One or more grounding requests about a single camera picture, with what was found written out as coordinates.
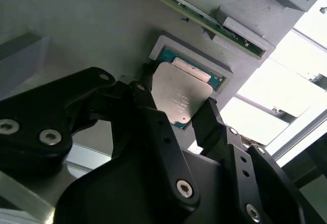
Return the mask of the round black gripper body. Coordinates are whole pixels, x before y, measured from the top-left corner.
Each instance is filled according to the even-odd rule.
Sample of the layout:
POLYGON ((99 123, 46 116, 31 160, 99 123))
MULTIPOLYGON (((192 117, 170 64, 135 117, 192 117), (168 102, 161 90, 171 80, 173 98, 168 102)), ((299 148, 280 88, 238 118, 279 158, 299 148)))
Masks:
POLYGON ((60 197, 55 223, 244 223, 222 166, 184 151, 200 192, 186 214, 168 201, 154 164, 141 152, 109 161, 74 181, 60 197))

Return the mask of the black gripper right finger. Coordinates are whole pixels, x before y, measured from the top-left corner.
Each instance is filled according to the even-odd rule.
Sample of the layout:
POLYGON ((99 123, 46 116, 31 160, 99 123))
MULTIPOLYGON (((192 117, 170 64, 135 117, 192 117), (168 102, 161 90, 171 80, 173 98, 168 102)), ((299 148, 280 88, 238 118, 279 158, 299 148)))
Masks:
POLYGON ((192 117, 201 155, 222 168, 223 216, 236 223, 324 223, 272 156, 223 123, 208 98, 192 117))

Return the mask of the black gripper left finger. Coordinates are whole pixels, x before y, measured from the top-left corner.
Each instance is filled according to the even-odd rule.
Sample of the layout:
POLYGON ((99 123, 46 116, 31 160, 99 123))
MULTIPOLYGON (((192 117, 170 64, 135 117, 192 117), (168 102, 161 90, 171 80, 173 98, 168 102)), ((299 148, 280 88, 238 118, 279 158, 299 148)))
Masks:
POLYGON ((163 192, 179 210, 195 210, 200 194, 166 114, 150 90, 87 68, 1 102, 1 169, 26 176, 57 172, 73 135, 104 120, 112 124, 115 159, 141 152, 154 164, 163 192))

